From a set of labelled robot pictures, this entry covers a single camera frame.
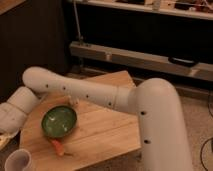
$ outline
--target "wooden tabletop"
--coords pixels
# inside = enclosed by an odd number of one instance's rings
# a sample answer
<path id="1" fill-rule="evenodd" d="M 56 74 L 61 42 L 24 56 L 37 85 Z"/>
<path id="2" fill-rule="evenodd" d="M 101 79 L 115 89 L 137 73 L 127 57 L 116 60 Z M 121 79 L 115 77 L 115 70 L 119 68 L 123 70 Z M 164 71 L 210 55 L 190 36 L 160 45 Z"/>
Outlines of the wooden tabletop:
<path id="1" fill-rule="evenodd" d="M 134 87 L 126 71 L 89 78 L 88 81 Z M 41 130 L 41 120 L 50 108 L 68 104 L 68 97 L 49 94 L 30 115 L 22 129 L 20 147 L 32 154 L 37 171 L 70 171 L 134 151 L 140 148 L 137 116 L 128 115 L 95 104 L 80 101 L 75 108 L 78 123 L 73 132 L 62 139 L 66 152 L 59 157 Z"/>
<path id="2" fill-rule="evenodd" d="M 0 15 L 26 0 L 0 0 Z"/>

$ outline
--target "green bowl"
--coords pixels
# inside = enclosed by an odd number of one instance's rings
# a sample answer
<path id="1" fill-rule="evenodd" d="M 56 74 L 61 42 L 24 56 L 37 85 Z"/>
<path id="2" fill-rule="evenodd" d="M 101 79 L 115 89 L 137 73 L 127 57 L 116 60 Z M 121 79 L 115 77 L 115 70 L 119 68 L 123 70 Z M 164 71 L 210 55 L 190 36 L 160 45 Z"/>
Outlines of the green bowl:
<path id="1" fill-rule="evenodd" d="M 69 134 L 76 122 L 75 110 L 68 106 L 56 106 L 44 115 L 41 126 L 47 137 L 62 138 Z"/>

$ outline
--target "wall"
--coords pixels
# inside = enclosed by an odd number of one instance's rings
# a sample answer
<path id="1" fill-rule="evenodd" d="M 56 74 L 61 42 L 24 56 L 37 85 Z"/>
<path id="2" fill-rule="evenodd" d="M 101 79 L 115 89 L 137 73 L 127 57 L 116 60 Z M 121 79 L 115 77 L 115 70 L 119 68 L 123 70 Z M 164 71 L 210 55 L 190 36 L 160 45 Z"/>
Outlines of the wall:
<path id="1" fill-rule="evenodd" d="M 0 15 L 0 100 L 22 85 L 32 65 L 63 74 L 69 51 L 59 0 L 27 0 Z"/>

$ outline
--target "white cylinder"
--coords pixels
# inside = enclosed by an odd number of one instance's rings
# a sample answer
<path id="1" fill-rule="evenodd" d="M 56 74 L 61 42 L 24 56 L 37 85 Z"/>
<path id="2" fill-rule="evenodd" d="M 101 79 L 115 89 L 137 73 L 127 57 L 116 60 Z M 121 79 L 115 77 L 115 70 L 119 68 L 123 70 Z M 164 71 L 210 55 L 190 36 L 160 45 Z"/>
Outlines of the white cylinder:
<path id="1" fill-rule="evenodd" d="M 145 171 L 193 171 L 179 96 L 163 79 L 137 88 L 142 161 Z"/>
<path id="2" fill-rule="evenodd" d="M 12 134 L 21 129 L 27 115 L 11 104 L 2 103 L 0 104 L 0 118 L 0 132 Z"/>
<path id="3" fill-rule="evenodd" d="M 19 87 L 7 102 L 28 114 L 39 103 L 39 99 L 29 88 Z"/>
<path id="4" fill-rule="evenodd" d="M 5 171 L 35 171 L 31 154 L 25 149 L 11 153 L 5 162 Z"/>

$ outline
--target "screw hole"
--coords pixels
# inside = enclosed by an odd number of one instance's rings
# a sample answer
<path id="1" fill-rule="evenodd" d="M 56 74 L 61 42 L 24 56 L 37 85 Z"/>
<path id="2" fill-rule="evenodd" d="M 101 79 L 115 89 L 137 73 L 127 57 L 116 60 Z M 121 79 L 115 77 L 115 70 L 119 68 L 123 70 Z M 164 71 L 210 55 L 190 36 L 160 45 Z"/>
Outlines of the screw hole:
<path id="1" fill-rule="evenodd" d="M 145 144 L 151 144 L 151 141 L 150 140 L 144 140 L 144 143 Z"/>
<path id="2" fill-rule="evenodd" d="M 141 112 L 141 115 L 146 115 L 146 111 L 142 111 L 142 112 Z"/>

